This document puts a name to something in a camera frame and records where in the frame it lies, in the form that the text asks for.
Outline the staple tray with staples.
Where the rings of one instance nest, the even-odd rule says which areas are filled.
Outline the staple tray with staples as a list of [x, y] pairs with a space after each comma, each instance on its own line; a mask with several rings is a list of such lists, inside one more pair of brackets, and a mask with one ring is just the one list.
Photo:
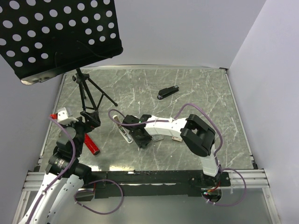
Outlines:
[[154, 142], [157, 142], [157, 141], [163, 140], [164, 136], [163, 135], [154, 135], [154, 136], [152, 136], [152, 139]]

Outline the black stapler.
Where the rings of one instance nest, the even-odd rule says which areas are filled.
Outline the black stapler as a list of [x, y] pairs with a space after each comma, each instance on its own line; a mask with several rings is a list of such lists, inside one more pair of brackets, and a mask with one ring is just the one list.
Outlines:
[[158, 100], [162, 100], [176, 92], [179, 91], [179, 87], [177, 85], [175, 86], [171, 86], [171, 87], [168, 87], [168, 88], [164, 88], [164, 89], [161, 89], [159, 92], [158, 92], [158, 96], [157, 96], [157, 99]]

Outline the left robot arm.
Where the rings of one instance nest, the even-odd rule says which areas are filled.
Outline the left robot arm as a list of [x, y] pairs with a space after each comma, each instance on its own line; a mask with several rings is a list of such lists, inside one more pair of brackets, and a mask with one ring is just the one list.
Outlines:
[[92, 183], [92, 170], [78, 160], [83, 146], [89, 139], [87, 134], [100, 126], [98, 111], [82, 111], [80, 117], [73, 117], [68, 108], [61, 108], [49, 119], [60, 128], [60, 133], [49, 158], [42, 184], [21, 224], [46, 224], [56, 215], [51, 211], [62, 203], [62, 197], [86, 188]]

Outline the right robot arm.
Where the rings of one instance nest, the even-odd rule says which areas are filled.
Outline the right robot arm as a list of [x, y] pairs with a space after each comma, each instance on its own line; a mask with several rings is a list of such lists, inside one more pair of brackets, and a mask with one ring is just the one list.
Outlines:
[[127, 115], [121, 126], [128, 130], [139, 148], [145, 148], [156, 135], [181, 139], [200, 158], [205, 183], [214, 186], [220, 181], [220, 168], [214, 155], [215, 130], [199, 116], [191, 114], [187, 118], [166, 119], [147, 114], [141, 118]]

